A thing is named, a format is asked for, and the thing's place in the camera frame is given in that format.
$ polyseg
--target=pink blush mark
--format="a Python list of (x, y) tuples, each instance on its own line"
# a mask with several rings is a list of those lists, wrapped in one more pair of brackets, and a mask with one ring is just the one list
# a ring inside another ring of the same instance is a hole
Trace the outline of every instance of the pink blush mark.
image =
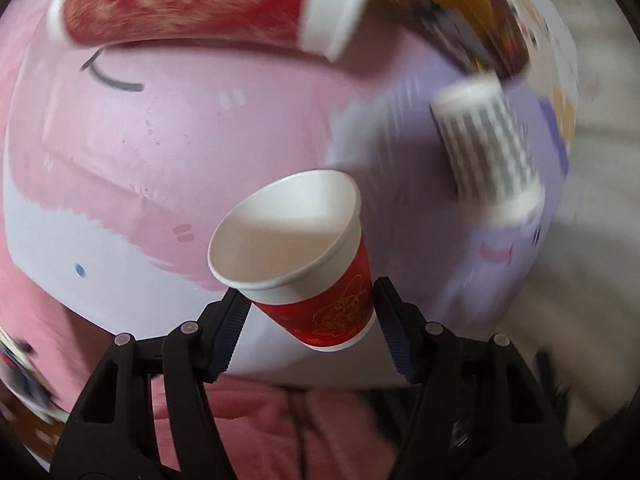
[(177, 240), (181, 243), (193, 242), (196, 237), (192, 234), (178, 236)]
[(191, 231), (191, 224), (178, 225), (178, 226), (174, 227), (173, 229), (171, 229), (171, 231), (173, 231), (175, 235), (186, 233), (188, 231)]
[(513, 260), (513, 244), (511, 244), (511, 247), (509, 247), (508, 250), (500, 250), (493, 249), (486, 243), (482, 242), (480, 244), (480, 257), (482, 260), (490, 264), (501, 264), (506, 262), (507, 265), (511, 265), (511, 261)]

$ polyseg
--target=red paper cup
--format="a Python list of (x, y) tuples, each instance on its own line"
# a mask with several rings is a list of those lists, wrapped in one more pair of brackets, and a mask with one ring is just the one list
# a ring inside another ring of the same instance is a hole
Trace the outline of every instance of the red paper cup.
[(225, 216), (209, 267), (310, 348), (348, 348), (375, 321), (360, 200), (340, 171), (283, 178)]
[(53, 0), (52, 38), (101, 46), (213, 38), (298, 48), (335, 60), (367, 0)]

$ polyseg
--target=pink blanket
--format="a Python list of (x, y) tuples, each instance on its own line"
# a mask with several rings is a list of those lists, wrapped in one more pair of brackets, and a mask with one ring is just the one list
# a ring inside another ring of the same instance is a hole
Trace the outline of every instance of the pink blanket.
[[(162, 463), (178, 468), (161, 380), (153, 391)], [(207, 385), (207, 397), (240, 480), (299, 479), (300, 440), (309, 480), (383, 479), (396, 457), (394, 446), (378, 433), (369, 407), (351, 392), (288, 392), (222, 377)]]
[[(0, 148), (20, 63), (50, 0), (14, 0), (0, 19)], [(34, 364), (56, 402), (71, 410), (111, 335), (46, 294), (11, 261), (0, 215), (0, 326), (35, 349)], [(177, 468), (164, 384), (154, 383), (162, 461)], [(211, 411), (240, 479), (297, 479), (305, 449), (312, 479), (386, 478), (396, 450), (375, 428), (366, 403), (350, 392), (288, 392), (223, 377), (207, 385)]]

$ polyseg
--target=cartoon face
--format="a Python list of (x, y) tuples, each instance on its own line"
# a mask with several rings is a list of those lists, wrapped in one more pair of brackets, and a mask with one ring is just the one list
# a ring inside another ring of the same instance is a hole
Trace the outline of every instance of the cartoon face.
[(552, 102), (558, 129), (565, 144), (575, 132), (574, 104), (566, 97), (563, 81), (575, 78), (571, 63), (562, 54), (558, 38), (550, 31), (548, 23), (531, 0), (507, 0), (516, 17), (529, 49), (530, 67), (527, 83)]

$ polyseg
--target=pink inflatable toy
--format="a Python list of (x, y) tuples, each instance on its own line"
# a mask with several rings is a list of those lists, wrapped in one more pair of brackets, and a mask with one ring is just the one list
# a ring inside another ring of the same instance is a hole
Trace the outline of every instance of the pink inflatable toy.
[[(375, 9), (336, 65), (197, 40), (110, 47), (87, 67), (90, 55), (37, 27), (6, 130), (4, 218), (15, 264), (112, 333), (159, 336), (196, 318), (224, 291), (207, 266), (222, 217), (278, 178), (336, 168), (362, 191), (373, 277), (390, 276), (427, 319), (477, 335), (518, 290), (559, 203), (566, 153), (555, 117), (517, 77), (507, 95), (526, 126), (544, 211), (500, 231), (463, 221), (429, 106), (463, 75)], [(256, 308), (229, 373), (404, 383), (379, 325), (325, 354)]]

